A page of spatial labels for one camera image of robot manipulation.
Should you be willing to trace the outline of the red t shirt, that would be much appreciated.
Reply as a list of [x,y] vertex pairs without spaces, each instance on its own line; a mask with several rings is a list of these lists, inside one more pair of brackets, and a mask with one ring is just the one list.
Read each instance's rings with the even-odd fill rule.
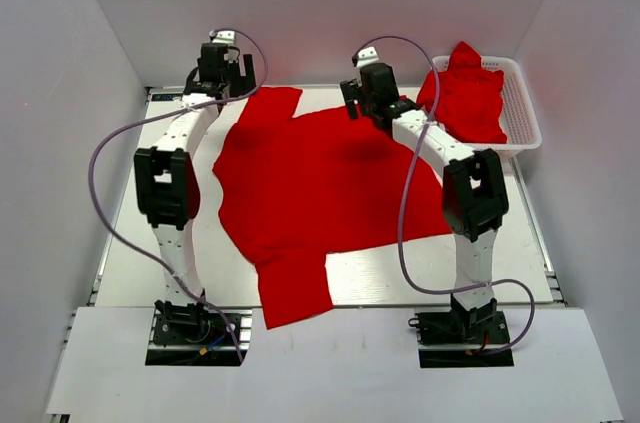
[[[223,192],[220,222],[255,267],[268,328],[333,308],[326,258],[397,241],[402,190],[413,156],[366,118],[340,108],[305,115],[302,91],[251,96],[213,165]],[[442,189],[417,162],[405,240],[446,235]]]

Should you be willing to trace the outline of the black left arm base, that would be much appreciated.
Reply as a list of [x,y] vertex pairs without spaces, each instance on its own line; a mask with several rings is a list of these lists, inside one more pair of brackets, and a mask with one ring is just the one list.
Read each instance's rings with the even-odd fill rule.
[[238,367],[251,338],[249,310],[225,315],[201,303],[154,304],[145,364],[147,366]]

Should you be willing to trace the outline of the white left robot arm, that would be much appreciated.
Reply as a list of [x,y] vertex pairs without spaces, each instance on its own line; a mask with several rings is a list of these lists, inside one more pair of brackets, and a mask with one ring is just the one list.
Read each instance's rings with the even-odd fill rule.
[[205,295],[193,244],[201,204],[193,156],[224,103],[255,88],[253,57],[235,44],[235,33],[212,33],[186,79],[180,114],[156,143],[134,154],[137,206],[157,240],[171,298],[201,302]]

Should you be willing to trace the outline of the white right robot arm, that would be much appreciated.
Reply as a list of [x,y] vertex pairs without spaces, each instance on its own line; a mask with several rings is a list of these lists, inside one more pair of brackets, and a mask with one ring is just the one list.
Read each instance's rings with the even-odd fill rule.
[[[340,83],[349,118],[369,118],[393,141],[414,152],[402,190],[397,223],[401,272],[411,288],[451,296],[453,333],[472,342],[488,328],[496,311],[492,287],[493,248],[509,209],[501,160],[492,149],[476,150],[451,136],[417,103],[399,94],[393,69],[377,57],[352,64],[359,77]],[[455,242],[456,279],[452,289],[430,290],[414,283],[404,252],[404,217],[417,162],[423,161],[442,183],[442,214]]]

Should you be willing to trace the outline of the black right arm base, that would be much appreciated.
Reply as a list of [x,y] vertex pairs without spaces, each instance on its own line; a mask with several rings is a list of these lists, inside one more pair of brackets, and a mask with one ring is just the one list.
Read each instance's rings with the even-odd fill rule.
[[492,354],[510,343],[502,311],[467,330],[452,310],[419,312],[408,320],[417,336],[421,369],[506,368],[514,366],[511,349]]

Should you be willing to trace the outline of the red t shirts in basket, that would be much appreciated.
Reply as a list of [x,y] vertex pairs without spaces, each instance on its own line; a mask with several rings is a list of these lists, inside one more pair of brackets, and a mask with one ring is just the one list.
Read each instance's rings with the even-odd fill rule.
[[480,54],[460,42],[447,68],[427,75],[417,104],[435,109],[436,120],[464,143],[505,144],[507,135],[500,126],[503,86],[504,72],[483,68]]

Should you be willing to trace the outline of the white plastic basket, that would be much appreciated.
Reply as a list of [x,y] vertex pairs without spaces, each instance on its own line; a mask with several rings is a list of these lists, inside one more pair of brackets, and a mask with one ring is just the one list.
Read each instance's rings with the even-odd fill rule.
[[542,137],[534,107],[518,64],[510,58],[482,56],[481,66],[489,71],[502,71],[504,83],[501,91],[503,108],[499,123],[507,136],[505,144],[469,143],[474,149],[492,148],[503,161],[516,157],[525,150],[541,145]]

